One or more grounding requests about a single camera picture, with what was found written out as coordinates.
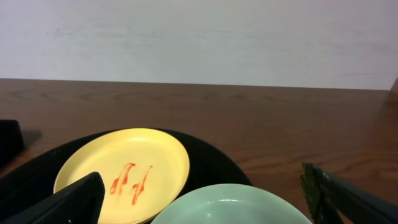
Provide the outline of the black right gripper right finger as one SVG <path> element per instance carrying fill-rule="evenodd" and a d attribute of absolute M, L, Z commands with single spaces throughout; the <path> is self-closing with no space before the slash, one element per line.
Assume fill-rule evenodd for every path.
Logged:
<path fill-rule="evenodd" d="M 303 163 L 300 183 L 315 224 L 343 224 L 340 214 L 353 223 L 397 224 L 397 206 L 351 185 L 333 174 Z"/>

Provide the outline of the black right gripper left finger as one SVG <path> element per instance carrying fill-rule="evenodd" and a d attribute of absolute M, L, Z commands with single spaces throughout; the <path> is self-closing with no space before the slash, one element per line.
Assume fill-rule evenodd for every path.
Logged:
<path fill-rule="evenodd" d="M 98 223 L 104 195 L 100 174 L 92 172 L 3 223 Z"/>

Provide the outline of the yellow plate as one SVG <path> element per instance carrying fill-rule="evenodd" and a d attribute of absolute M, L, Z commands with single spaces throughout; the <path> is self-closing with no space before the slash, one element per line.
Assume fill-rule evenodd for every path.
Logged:
<path fill-rule="evenodd" d="M 145 223 L 177 198 L 189 171 L 187 150 L 172 135 L 123 129 L 74 152 L 58 172 L 53 191 L 98 172 L 105 188 L 99 223 Z"/>

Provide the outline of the light green plate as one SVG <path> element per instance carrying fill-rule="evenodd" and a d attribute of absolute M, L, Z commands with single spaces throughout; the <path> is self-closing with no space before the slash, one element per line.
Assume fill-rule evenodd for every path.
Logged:
<path fill-rule="evenodd" d="M 176 199 L 152 224 L 309 224 L 311 221 L 284 199 L 259 188 L 217 184 Z"/>

